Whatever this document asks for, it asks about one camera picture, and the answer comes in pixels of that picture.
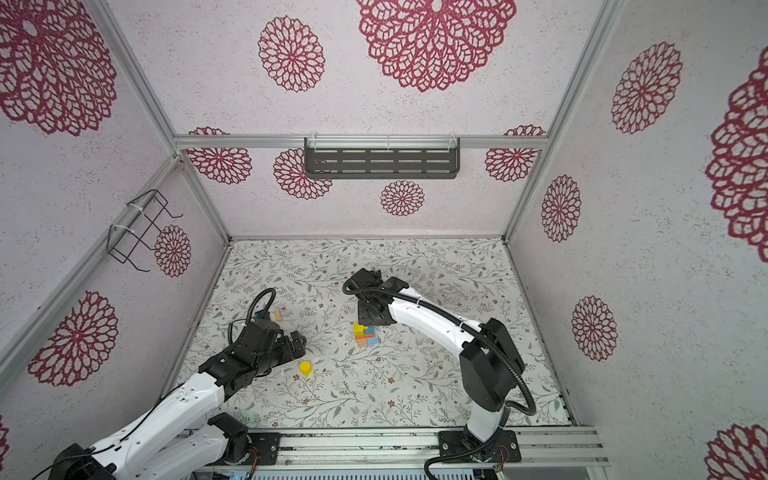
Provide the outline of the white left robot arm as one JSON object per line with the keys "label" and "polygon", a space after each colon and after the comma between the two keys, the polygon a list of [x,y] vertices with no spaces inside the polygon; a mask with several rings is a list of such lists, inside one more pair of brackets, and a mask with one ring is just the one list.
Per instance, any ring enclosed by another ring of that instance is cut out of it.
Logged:
{"label": "white left robot arm", "polygon": [[[146,413],[84,448],[74,443],[47,470],[51,479],[182,479],[216,463],[238,465],[256,452],[247,427],[227,413],[207,418],[254,380],[303,357],[307,340],[284,333],[270,320],[250,322],[238,338],[208,358],[183,384]],[[175,437],[197,420],[205,424],[187,439]]]}

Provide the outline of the yellow wooden cylinder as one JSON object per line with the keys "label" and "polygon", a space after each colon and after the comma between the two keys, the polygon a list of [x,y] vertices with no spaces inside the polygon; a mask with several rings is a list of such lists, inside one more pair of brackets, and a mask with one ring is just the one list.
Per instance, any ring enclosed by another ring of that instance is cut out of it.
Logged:
{"label": "yellow wooden cylinder", "polygon": [[309,376],[313,371],[313,367],[309,361],[301,362],[299,369],[304,376]]}

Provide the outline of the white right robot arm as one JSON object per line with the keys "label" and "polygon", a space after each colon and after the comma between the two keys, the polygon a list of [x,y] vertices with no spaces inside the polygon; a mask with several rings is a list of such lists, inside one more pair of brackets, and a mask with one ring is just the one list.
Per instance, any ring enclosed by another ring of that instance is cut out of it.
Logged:
{"label": "white right robot arm", "polygon": [[425,462],[487,462],[508,449],[503,440],[509,416],[533,417],[534,396],[523,379],[526,365],[499,320],[466,319],[426,299],[406,281],[383,279],[380,271],[361,269],[342,292],[357,299],[358,323],[365,327],[404,325],[443,347],[459,362],[461,383],[471,403],[463,431],[440,433],[440,453]]}

